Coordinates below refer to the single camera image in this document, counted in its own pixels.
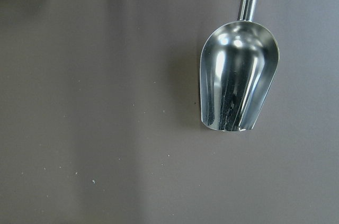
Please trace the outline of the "steel ice scoop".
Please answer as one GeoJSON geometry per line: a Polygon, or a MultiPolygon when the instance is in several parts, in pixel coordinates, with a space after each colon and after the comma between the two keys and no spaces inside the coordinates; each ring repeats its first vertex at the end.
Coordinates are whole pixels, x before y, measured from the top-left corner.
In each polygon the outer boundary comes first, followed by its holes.
{"type": "Polygon", "coordinates": [[[241,0],[237,20],[216,29],[200,56],[201,121],[209,129],[253,129],[272,85],[280,53],[263,25],[254,22],[257,0],[241,0]]]}

